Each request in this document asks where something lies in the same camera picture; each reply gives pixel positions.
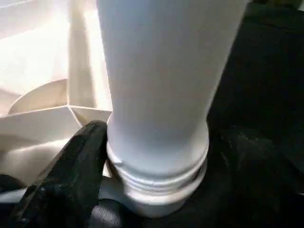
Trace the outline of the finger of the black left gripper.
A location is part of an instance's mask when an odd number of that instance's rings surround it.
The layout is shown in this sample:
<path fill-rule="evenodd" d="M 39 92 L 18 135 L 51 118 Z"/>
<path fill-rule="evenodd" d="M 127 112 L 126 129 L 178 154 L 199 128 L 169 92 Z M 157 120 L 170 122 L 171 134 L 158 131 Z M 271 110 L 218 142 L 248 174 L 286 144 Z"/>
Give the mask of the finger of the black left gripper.
<path fill-rule="evenodd" d="M 18 190 L 25 187 L 26 184 L 14 177 L 6 174 L 0 175 L 0 190 Z"/>

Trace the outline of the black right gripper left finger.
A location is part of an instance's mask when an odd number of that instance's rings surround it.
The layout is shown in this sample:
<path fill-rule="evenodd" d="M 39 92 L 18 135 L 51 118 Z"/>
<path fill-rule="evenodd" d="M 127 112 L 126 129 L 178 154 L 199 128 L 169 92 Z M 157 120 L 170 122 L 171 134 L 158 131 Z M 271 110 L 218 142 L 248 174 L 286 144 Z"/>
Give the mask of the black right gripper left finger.
<path fill-rule="evenodd" d="M 9 217 L 9 227 L 88 227 L 98 202 L 106 142 L 103 121 L 91 121 L 78 130 L 28 187 Z"/>

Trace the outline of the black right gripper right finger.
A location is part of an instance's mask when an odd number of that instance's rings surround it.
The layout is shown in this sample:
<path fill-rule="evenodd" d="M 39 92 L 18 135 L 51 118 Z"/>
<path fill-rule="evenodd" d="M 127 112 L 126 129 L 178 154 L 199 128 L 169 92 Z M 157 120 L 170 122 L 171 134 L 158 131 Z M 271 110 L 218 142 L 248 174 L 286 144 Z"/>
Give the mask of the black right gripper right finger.
<path fill-rule="evenodd" d="M 224 228 L 302 228 L 304 175 L 254 129 L 212 129 L 213 149 L 228 166 Z"/>

